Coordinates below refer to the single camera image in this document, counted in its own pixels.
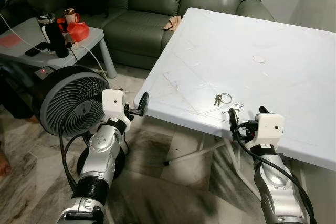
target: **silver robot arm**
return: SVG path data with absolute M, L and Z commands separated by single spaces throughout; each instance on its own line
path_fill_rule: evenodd
M 242 124 L 247 134 L 241 138 L 245 140 L 245 147 L 249 151 L 277 165 L 291 175 L 290 170 L 275 151 L 282 136 L 285 119 L 281 115 L 268 113 L 266 109 L 263 112 L 265 113 L 256 115 L 255 121 Z M 229 111 L 229 114 L 230 129 L 235 139 L 236 131 L 238 131 L 238 117 L 233 109 Z M 307 224 L 303 214 L 304 206 L 298 199 L 293 182 L 283 173 L 257 159 L 254 161 L 254 169 L 254 180 L 261 195 L 261 207 L 266 223 Z
M 129 109 L 122 91 L 103 91 L 106 124 L 89 140 L 89 152 L 76 189 L 56 224 L 103 224 L 106 197 L 116 171 L 116 161 L 122 152 L 122 134 L 131 126 L 131 114 L 143 115 L 147 99 L 148 94 L 145 93 L 139 108 Z

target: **marble floor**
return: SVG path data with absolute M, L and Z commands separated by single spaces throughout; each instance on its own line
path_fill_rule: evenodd
M 149 71 L 116 67 L 112 88 L 133 99 Z M 260 202 L 236 176 L 225 147 L 170 166 L 163 162 L 213 144 L 213 136 L 151 117 L 135 118 L 126 133 L 130 152 L 108 194 L 108 224 L 265 223 Z M 62 168 L 58 137 L 39 124 L 14 119 L 0 107 L 0 141 L 12 172 L 0 178 L 0 224 L 55 223 L 71 189 Z M 75 141 L 68 165 L 75 174 L 85 145 Z M 253 180 L 249 157 L 241 166 Z

